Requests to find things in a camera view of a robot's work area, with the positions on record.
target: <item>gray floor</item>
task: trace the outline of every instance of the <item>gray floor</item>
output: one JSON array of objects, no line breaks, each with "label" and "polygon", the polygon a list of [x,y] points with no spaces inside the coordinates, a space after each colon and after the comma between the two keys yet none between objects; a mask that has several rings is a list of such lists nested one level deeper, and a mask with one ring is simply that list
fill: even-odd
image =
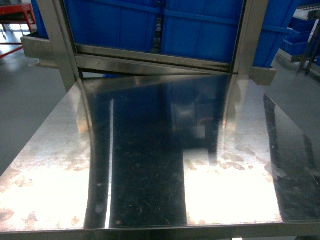
[{"label": "gray floor", "polygon": [[34,61],[23,50],[0,59],[0,175],[66,94],[59,71]]},{"label": "gray floor", "polygon": [[[23,50],[0,59],[0,175],[66,94],[59,71],[33,61]],[[320,77],[297,74],[297,63],[279,57],[272,66],[277,75],[262,88],[320,146]]]}]

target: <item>scratch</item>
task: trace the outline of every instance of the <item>scratch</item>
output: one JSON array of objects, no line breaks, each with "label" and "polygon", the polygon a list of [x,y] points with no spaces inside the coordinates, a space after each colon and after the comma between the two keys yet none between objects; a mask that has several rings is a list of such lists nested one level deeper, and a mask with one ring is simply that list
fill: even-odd
[{"label": "scratch", "polygon": [[166,222],[171,226],[171,223],[168,221],[168,219],[165,219],[166,220]]}]

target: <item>metal post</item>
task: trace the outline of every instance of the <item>metal post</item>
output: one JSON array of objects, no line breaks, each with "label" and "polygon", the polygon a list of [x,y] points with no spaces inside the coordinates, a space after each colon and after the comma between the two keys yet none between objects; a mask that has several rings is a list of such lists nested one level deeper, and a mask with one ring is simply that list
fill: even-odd
[{"label": "metal post", "polygon": [[231,73],[250,75],[269,0],[244,0]]},{"label": "metal post", "polygon": [[77,49],[63,0],[37,0],[66,91],[82,77]]}]

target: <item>stainless steel tabletop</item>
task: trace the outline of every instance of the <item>stainless steel tabletop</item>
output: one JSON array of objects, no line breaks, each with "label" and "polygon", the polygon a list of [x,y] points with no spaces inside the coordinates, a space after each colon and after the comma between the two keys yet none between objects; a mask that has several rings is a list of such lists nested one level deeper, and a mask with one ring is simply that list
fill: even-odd
[{"label": "stainless steel tabletop", "polygon": [[318,147],[246,77],[79,81],[0,177],[0,231],[319,235]]}]

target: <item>blue plastic crate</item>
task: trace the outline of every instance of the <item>blue plastic crate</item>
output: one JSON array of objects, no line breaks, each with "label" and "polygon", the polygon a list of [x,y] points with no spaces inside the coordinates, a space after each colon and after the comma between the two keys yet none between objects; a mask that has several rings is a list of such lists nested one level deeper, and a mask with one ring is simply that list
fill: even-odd
[{"label": "blue plastic crate", "polygon": [[313,28],[315,25],[316,20],[309,20],[309,21],[304,21],[298,18],[293,17],[291,19],[291,22],[289,24],[289,28],[296,29],[296,28]]},{"label": "blue plastic crate", "polygon": [[[270,67],[299,1],[269,1],[255,66]],[[161,52],[231,63],[241,10],[239,0],[167,0]]]},{"label": "blue plastic crate", "polygon": [[[308,46],[308,39],[309,39],[308,34],[287,37],[285,40],[283,40],[281,49],[292,56],[303,55]],[[316,43],[313,45],[312,51],[314,51],[315,48],[316,48]]]},{"label": "blue plastic crate", "polygon": [[287,28],[300,0],[269,0],[263,25]]},{"label": "blue plastic crate", "polygon": [[270,68],[284,38],[293,33],[289,28],[263,26],[253,65]]},{"label": "blue plastic crate", "polygon": [[166,9],[188,14],[240,20],[242,0],[166,0]]},{"label": "blue plastic crate", "polygon": [[33,12],[34,12],[34,17],[35,17],[35,21],[36,21],[36,27],[37,27],[37,31],[39,33],[40,37],[43,38],[47,38],[48,37],[48,33],[45,27],[45,23],[42,19],[38,4],[37,4],[37,0],[31,0],[32,3],[32,8],[33,8]]},{"label": "blue plastic crate", "polygon": [[320,0],[300,0],[299,6],[320,4]]},{"label": "blue plastic crate", "polygon": [[[292,30],[263,26],[254,65],[269,68]],[[231,63],[238,22],[211,16],[164,10],[161,52],[169,55]]]},{"label": "blue plastic crate", "polygon": [[161,52],[230,63],[238,21],[164,10]]},{"label": "blue plastic crate", "polygon": [[156,0],[65,0],[76,43],[143,52],[153,48],[161,12],[156,5]]}]

